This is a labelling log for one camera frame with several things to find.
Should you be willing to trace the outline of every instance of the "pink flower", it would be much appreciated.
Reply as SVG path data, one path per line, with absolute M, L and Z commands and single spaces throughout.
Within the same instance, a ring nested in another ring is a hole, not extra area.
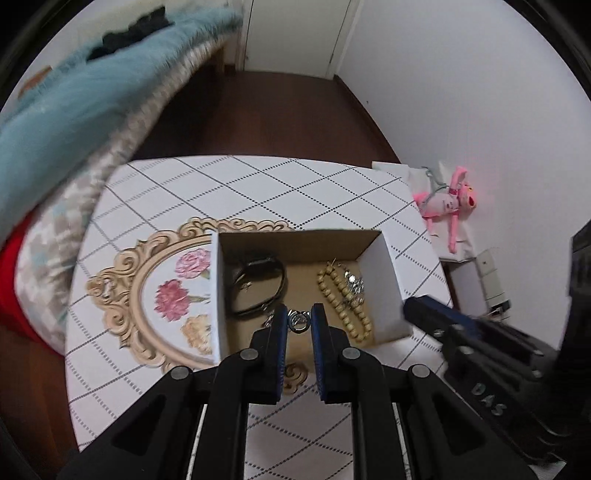
M 177 260 L 174 271 L 181 278 L 196 278 L 202 273 L 209 278 L 209 264 L 211 253 L 203 248 L 184 254 Z
M 180 320 L 189 311 L 191 301 L 187 297 L 188 293 L 182 288 L 180 280 L 168 280 L 158 287 L 154 310 L 169 322 Z

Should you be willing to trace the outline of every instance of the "wooden floor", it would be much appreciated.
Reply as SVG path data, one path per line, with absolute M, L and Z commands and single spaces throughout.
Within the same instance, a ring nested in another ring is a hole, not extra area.
M 204 69 L 165 108 L 135 158 L 245 154 L 370 167 L 391 148 L 337 82 L 299 75 Z
M 371 167 L 396 161 L 347 90 L 278 73 L 199 71 L 168 104 L 134 158 L 249 154 Z M 75 448 L 63 359 L 0 327 L 0 416 L 43 478 Z

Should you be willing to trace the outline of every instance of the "plush toy head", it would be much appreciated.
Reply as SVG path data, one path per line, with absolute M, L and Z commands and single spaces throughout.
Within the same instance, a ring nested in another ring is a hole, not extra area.
M 476 208 L 476 192 L 470 184 L 464 182 L 460 186 L 460 192 L 457 195 L 462 210 L 473 210 Z

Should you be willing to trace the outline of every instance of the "pink stuffed toy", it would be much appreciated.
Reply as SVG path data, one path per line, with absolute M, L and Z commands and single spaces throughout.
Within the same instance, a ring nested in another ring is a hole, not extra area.
M 467 170 L 457 167 L 452 175 L 452 182 L 446 192 L 422 192 L 413 195 L 421 216 L 427 222 L 427 230 L 432 232 L 433 219 L 451 215 L 449 228 L 449 251 L 456 253 L 457 224 L 460 212 L 471 212 L 476 208 L 476 192 L 464 180 Z

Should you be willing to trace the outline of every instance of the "open box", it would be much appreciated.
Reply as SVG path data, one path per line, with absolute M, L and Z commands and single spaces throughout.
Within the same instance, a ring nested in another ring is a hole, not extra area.
M 384 234 L 373 230 L 308 230 L 279 232 L 220 232 L 212 236 L 212 280 L 216 294 L 212 295 L 212 340 L 221 358 L 247 348 L 252 334 L 261 328 L 268 314 L 233 319 L 228 312 L 228 286 L 245 259 L 272 255 L 284 265 L 287 287 L 282 302 L 288 309 L 309 312 L 314 303 L 322 303 L 328 323 L 345 329 L 335 308 L 319 289 L 318 274 L 327 262 L 340 262 L 352 273 L 361 274 L 365 284 L 363 311 L 372 322 L 372 335 L 361 343 L 350 339 L 353 346 L 370 347 L 390 342 L 412 333 L 402 316 L 402 295 L 396 270 Z M 336 286 L 326 277 L 332 291 Z M 278 278 L 254 281 L 240 290 L 232 301 L 241 309 L 272 296 Z M 363 331 L 361 321 L 349 315 L 356 328 Z M 286 362 L 302 362 L 314 370 L 311 332 L 290 333 Z

